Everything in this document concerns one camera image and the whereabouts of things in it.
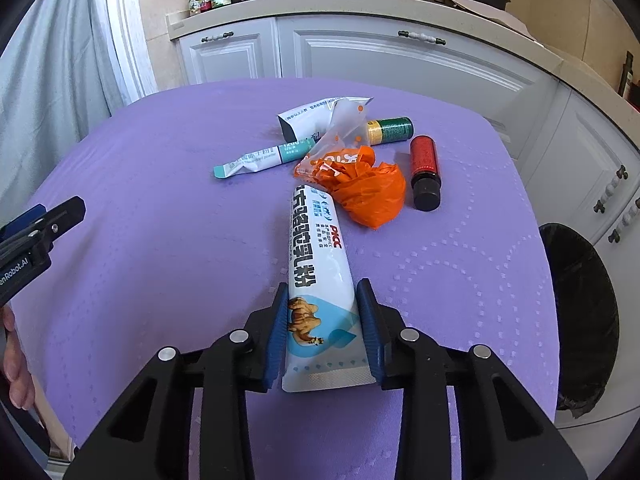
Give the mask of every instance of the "human hand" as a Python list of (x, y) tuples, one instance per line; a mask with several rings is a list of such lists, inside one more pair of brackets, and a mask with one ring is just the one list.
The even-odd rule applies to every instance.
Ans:
[(27, 358), (20, 348), (20, 341), (15, 332), (15, 316), (8, 305), (1, 307), (2, 326), (7, 330), (6, 348), (2, 372), (9, 381), (9, 398), (16, 408), (30, 409), (36, 398), (36, 388), (33, 378), (27, 368)]

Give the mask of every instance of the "orange plastic bag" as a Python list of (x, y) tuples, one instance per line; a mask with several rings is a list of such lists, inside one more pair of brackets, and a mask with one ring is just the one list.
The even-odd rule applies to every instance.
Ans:
[(357, 223), (379, 228), (402, 209), (406, 182), (397, 164), (373, 167), (376, 154), (370, 146), (343, 148), (312, 160), (311, 174), (294, 175), (327, 189)]

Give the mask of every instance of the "purple tablecloth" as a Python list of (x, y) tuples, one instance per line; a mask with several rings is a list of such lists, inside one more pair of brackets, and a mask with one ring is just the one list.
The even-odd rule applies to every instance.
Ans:
[[(443, 345), (494, 348), (553, 417), (558, 329), (549, 269), (522, 183), (489, 123), (363, 84), (238, 80), (124, 108), (34, 196), (47, 207), (76, 194), (86, 202), (84, 222), (56, 242), (52, 267), (13, 302), (31, 370), (79, 445), (159, 348), (205, 348), (271, 303), (287, 281), (293, 165), (224, 181), (210, 171), (281, 143), (277, 113), (335, 95), (375, 97), (371, 118), (410, 117), (417, 134), (436, 141), (442, 170), (434, 212), (415, 210), (407, 186), (405, 208), (378, 231), (339, 215), (354, 282), (369, 277), (381, 302)], [(409, 177), (408, 142), (375, 150)], [(401, 396), (375, 385), (249, 394), (257, 478), (393, 478)]]

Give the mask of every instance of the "kitchen cabinet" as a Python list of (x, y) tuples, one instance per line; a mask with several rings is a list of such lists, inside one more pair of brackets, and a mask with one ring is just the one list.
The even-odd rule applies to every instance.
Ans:
[[(433, 36), (446, 44), (406, 38)], [(511, 158), (526, 154), (558, 80), (507, 52), (415, 23), (324, 14), (278, 18), (284, 77), (334, 77), (427, 95), (489, 120)]]
[(281, 74), (275, 18), (208, 28), (178, 42), (184, 73), (192, 85)]
[[(537, 144), (531, 153), (542, 147), (544, 154), (524, 184), (538, 224), (558, 222), (596, 243), (640, 185), (638, 151), (575, 91), (551, 139), (539, 136)], [(628, 179), (620, 182), (604, 213), (594, 212), (621, 164)]]
[(628, 413), (588, 424), (560, 430), (560, 434), (574, 450), (589, 480), (594, 480), (613, 460), (633, 430), (640, 408)]
[[(623, 214), (640, 198), (636, 192), (625, 204)], [(616, 294), (620, 320), (618, 354), (604, 394), (593, 410), (573, 420), (568, 412), (558, 412), (556, 426), (563, 428), (603, 420), (640, 406), (640, 215), (620, 235), (620, 242), (609, 242), (608, 235), (620, 222), (620, 215), (597, 244), (594, 245), (607, 269)]]

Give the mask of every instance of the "light blue curtain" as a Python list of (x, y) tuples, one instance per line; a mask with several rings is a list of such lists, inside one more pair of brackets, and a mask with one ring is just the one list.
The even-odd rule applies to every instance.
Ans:
[(0, 57), (0, 226), (123, 105), (95, 0), (36, 0)]

